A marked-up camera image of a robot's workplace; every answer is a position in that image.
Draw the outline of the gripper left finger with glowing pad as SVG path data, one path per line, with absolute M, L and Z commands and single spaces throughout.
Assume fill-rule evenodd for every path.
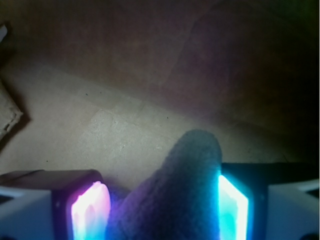
M 94 169 L 0 176 L 2 240 L 103 240 L 110 209 L 109 190 Z

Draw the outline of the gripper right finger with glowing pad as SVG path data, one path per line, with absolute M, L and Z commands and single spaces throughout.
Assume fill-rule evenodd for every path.
M 221 240 L 318 240 L 320 171 L 310 163 L 223 163 Z

